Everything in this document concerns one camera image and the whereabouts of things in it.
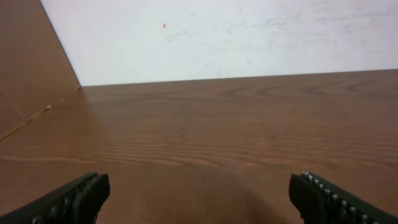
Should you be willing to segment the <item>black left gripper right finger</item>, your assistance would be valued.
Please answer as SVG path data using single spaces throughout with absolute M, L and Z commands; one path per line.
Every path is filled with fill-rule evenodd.
M 313 172 L 290 176 L 289 198 L 305 224 L 397 224 L 396 216 Z

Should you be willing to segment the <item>brown cardboard panel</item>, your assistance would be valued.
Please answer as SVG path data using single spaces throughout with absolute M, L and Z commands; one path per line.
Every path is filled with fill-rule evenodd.
M 79 85 L 41 2 L 1 0 L 1 137 Z

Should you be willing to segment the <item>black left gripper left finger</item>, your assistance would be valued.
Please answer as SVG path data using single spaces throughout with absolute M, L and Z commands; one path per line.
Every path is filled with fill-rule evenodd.
M 1 217 L 10 224 L 94 224 L 110 195 L 107 174 L 89 172 Z

